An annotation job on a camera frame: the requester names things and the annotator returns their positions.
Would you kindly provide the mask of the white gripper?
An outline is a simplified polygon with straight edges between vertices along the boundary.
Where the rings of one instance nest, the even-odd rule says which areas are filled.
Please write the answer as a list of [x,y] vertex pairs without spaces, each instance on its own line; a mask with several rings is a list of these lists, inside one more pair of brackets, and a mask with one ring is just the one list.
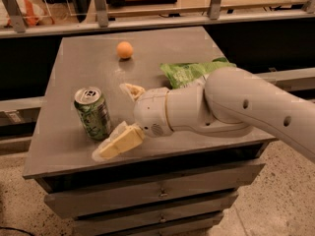
[[134,119],[142,129],[137,124],[128,125],[125,121],[121,122],[92,153],[92,159],[97,162],[111,159],[139,146],[144,141],[145,134],[153,138],[172,134],[166,117],[168,88],[146,91],[132,84],[120,84],[119,87],[133,101],[138,99],[134,107]]

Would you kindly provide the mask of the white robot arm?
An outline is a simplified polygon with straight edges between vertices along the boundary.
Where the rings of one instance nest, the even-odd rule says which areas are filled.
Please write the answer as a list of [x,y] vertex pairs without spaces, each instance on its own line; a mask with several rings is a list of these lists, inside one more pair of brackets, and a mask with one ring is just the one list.
[[235,67],[212,71],[201,85],[153,88],[135,101],[135,123],[120,123],[93,152],[105,161],[149,137],[190,131],[222,136],[247,126],[259,128],[315,160],[315,105],[261,77]]

